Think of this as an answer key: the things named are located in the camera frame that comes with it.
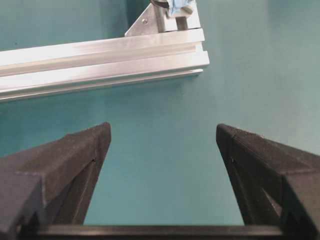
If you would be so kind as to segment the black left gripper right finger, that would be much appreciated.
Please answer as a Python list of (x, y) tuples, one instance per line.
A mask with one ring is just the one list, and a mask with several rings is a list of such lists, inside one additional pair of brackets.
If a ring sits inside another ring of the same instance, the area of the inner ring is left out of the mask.
[(246, 225), (319, 239), (318, 155), (226, 124), (217, 125), (216, 144)]

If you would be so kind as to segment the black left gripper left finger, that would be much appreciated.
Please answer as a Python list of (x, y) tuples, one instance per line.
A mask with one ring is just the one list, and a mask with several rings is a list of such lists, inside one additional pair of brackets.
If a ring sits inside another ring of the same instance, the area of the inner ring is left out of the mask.
[(1, 239), (16, 239), (23, 225), (83, 224), (111, 139), (103, 122), (3, 156)]

